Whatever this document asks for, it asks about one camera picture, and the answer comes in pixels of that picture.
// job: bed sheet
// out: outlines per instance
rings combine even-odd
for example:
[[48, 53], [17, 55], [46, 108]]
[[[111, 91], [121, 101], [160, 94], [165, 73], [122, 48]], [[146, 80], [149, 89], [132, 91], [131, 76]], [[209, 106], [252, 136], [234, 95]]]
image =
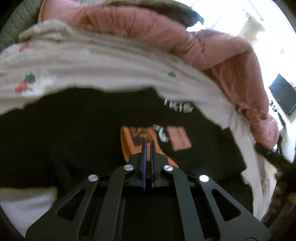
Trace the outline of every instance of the bed sheet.
[[[1, 114], [74, 86], [104, 91], [152, 86], [162, 98], [191, 101], [210, 120], [222, 128], [231, 128], [247, 165], [242, 177], [253, 191], [253, 214], [258, 219], [263, 217], [276, 184], [275, 168], [256, 154], [247, 121], [202, 72], [176, 56], [137, 41], [72, 29], [57, 20], [31, 27], [20, 35], [20, 41], [0, 54]], [[31, 73], [36, 83], [29, 85], [29, 90], [16, 93]], [[56, 196], [54, 187], [2, 188], [0, 205], [25, 235], [27, 228], [52, 206]]]

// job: pink puffer jacket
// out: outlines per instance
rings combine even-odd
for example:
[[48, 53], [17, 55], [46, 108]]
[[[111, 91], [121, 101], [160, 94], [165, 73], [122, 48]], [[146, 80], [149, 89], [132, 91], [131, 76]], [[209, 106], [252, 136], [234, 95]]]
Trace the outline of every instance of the pink puffer jacket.
[[[268, 97], [259, 62], [242, 38], [211, 30], [188, 33], [178, 22], [137, 7], [92, 4], [81, 6], [71, 19], [52, 14], [50, 18], [60, 19], [72, 27], [137, 39], [177, 55], [204, 71], [234, 105], [244, 110], [257, 142], [267, 148], [276, 144], [279, 130], [276, 120], [268, 114]], [[46, 19], [46, 16], [39, 18], [40, 21]]]

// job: round metal pin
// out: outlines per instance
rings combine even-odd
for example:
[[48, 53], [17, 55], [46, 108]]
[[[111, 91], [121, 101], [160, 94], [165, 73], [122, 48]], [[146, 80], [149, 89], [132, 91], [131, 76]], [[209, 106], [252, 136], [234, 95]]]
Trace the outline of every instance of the round metal pin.
[[91, 181], [91, 182], [94, 182], [94, 181], [96, 181], [97, 179], [98, 179], [98, 176], [95, 175], [95, 174], [89, 176], [89, 181]]
[[168, 171], [168, 172], [170, 172], [170, 171], [172, 171], [174, 168], [173, 168], [171, 165], [165, 165], [165, 166], [163, 167], [163, 169], [166, 170], [166, 171]]
[[133, 165], [127, 164], [127, 165], [124, 166], [124, 169], [126, 171], [131, 171], [133, 169]]

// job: bed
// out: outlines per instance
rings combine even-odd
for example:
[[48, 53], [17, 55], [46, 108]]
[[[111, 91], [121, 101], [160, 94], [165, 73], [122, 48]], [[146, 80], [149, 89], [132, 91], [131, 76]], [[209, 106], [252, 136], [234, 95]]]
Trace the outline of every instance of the bed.
[[[18, 34], [36, 23], [40, 5], [40, 0], [24, 0], [17, 7], [0, 33], [1, 49], [16, 43]], [[130, 39], [77, 30], [51, 20], [23, 32], [20, 43], [1, 53], [0, 62], [1, 114], [73, 86], [104, 91], [153, 86], [162, 98], [194, 102], [214, 123], [231, 128], [247, 165], [242, 176], [253, 191], [253, 214], [260, 220], [266, 213], [276, 184], [275, 168], [254, 151], [247, 121], [219, 87], [179, 58]], [[16, 95], [15, 88], [32, 71], [43, 78], [42, 86]], [[56, 198], [55, 187], [0, 189], [0, 205], [23, 236]]]

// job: clothing tag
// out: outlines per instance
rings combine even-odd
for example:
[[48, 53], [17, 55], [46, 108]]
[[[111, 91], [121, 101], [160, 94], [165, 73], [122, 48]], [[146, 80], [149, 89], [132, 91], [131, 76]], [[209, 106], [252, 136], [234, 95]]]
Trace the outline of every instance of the clothing tag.
[[192, 147], [184, 127], [182, 126], [168, 126], [167, 132], [174, 150], [185, 150]]

